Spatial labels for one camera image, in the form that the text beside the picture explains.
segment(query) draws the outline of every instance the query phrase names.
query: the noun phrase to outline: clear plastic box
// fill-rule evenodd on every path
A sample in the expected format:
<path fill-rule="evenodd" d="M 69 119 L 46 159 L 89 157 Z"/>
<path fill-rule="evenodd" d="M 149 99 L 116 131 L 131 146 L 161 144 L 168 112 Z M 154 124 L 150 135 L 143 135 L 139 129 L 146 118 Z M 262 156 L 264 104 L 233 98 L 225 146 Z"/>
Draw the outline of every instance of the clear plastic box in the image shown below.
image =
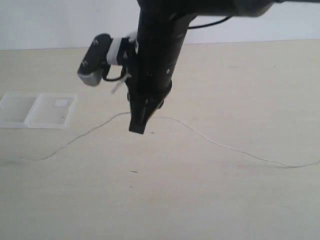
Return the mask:
<path fill-rule="evenodd" d="M 0 101 L 0 128 L 65 129 L 75 93 L 6 92 Z"/>

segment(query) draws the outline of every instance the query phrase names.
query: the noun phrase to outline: white wall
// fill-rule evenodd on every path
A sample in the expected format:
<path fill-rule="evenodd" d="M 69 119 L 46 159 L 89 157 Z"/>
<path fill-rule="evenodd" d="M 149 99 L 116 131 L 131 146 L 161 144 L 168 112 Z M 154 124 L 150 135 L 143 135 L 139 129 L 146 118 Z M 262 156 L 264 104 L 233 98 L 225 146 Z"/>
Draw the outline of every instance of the white wall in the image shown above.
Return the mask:
<path fill-rule="evenodd" d="M 131 32 L 138 18 L 136 0 L 1 0 L 0 50 L 87 47 L 99 33 Z M 189 31 L 186 43 L 320 39 L 319 22 L 320 4 L 284 3 L 260 18 Z"/>

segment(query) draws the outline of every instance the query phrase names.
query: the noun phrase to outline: thin string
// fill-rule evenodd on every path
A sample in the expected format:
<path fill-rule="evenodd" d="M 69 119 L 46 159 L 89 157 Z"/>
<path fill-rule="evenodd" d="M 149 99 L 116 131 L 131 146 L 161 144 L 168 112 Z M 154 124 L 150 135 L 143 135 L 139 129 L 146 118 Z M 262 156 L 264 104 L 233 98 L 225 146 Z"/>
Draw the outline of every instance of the thin string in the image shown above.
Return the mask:
<path fill-rule="evenodd" d="M 51 153 L 50 155 L 46 156 L 46 157 L 42 157 L 42 158 L 26 158 L 26 157 L 20 157 L 19 159 L 21 160 L 33 160 L 33 161 L 40 161 L 40 160 L 47 160 L 51 157 L 53 157 L 54 155 L 56 155 L 58 152 L 62 151 L 63 149 L 65 149 L 67 146 L 69 146 L 70 144 L 74 143 L 76 140 L 92 133 L 93 131 L 99 129 L 99 128 L 102 128 L 103 126 L 107 125 L 108 123 L 110 123 L 112 120 L 114 120 L 115 118 L 119 117 L 119 116 L 122 116 L 122 115 L 129 115 L 130 112 L 121 112 L 121 113 L 118 113 L 114 116 L 112 116 L 109 120 L 107 120 L 106 122 L 90 129 L 89 131 L 77 136 L 76 138 L 74 138 L 73 140 L 69 141 L 68 143 L 66 143 L 65 145 L 61 146 L 60 148 L 58 148 L 56 151 L 54 151 L 53 153 Z M 183 126 L 187 127 L 188 129 L 190 129 L 192 132 L 196 133 L 197 135 L 199 135 L 200 137 L 204 138 L 205 140 L 207 140 L 208 142 L 212 143 L 212 144 L 215 144 L 219 147 L 222 147 L 222 148 L 227 148 L 227 149 L 230 149 L 230 150 L 233 150 L 233 151 L 236 151 L 236 152 L 239 152 L 239 153 L 242 153 L 242 154 L 245 154 L 245 155 L 248 155 L 250 157 L 253 157 L 255 159 L 258 159 L 258 160 L 261 160 L 261 161 L 265 161 L 265 162 L 269 162 L 269 163 L 274 163 L 274 164 L 279 164 L 279 165 L 282 165 L 282 166 L 285 166 L 285 167 L 288 167 L 288 168 L 303 168 L 303 167 L 307 167 L 307 166 L 311 166 L 311 165 L 317 165 L 320 163 L 320 160 L 319 161 L 316 161 L 316 162 L 312 162 L 312 163 L 308 163 L 308 164 L 303 164 L 303 165 L 289 165 L 289 164 L 285 164 L 283 162 L 279 162 L 279 161 L 274 161 L 274 160 L 269 160 L 269 159 L 266 159 L 266 158 L 263 158 L 263 157 L 260 157 L 260 156 L 257 156 L 257 155 L 254 155 L 252 153 L 249 153 L 249 152 L 246 152 L 244 150 L 241 150 L 241 149 L 237 149 L 237 148 L 234 148 L 234 147 L 231 147 L 231 146 L 228 146 L 228 145 L 224 145 L 224 144 L 221 144 L 221 143 L 218 143 L 216 141 L 213 141 L 211 139 L 209 139 L 208 137 L 206 137 L 204 134 L 202 134 L 201 132 L 195 130 L 194 128 L 192 128 L 191 126 L 189 126 L 188 124 L 184 123 L 183 121 L 175 118 L 175 117 L 170 117 L 170 116 L 154 116 L 154 118 L 156 119 L 170 119 L 170 120 L 174 120 L 175 122 L 177 123 L 180 123 L 182 124 Z M 5 161 L 0 161 L 0 164 L 3 164 L 3 163 L 7 163 L 11 161 L 10 159 L 6 159 Z"/>

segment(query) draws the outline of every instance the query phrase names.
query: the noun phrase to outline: screw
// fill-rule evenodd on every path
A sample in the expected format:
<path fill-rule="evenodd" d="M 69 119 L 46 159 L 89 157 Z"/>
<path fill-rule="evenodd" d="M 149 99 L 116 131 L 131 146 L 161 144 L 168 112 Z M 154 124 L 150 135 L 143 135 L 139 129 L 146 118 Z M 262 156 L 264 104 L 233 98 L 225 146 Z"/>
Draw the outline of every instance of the screw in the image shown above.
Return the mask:
<path fill-rule="evenodd" d="M 82 61 L 82 66 L 83 66 L 83 67 L 88 66 L 88 62 L 87 62 L 86 60 L 83 60 L 83 61 Z"/>

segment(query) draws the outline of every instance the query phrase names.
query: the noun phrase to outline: black robotic arm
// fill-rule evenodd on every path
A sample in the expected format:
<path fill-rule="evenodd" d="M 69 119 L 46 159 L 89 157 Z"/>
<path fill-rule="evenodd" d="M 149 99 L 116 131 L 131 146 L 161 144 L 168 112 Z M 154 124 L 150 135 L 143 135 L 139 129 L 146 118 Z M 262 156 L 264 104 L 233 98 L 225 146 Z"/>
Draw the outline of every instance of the black robotic arm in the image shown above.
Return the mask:
<path fill-rule="evenodd" d="M 106 81 L 125 82 L 131 121 L 129 131 L 143 134 L 153 113 L 172 88 L 172 75 L 190 22 L 198 15 L 258 17 L 282 0 L 137 0 L 140 10 L 136 34 L 113 39 L 95 37 L 78 75 L 89 86 Z M 319 3 L 320 0 L 286 2 Z M 108 79 L 111 65 L 123 66 L 121 76 Z"/>

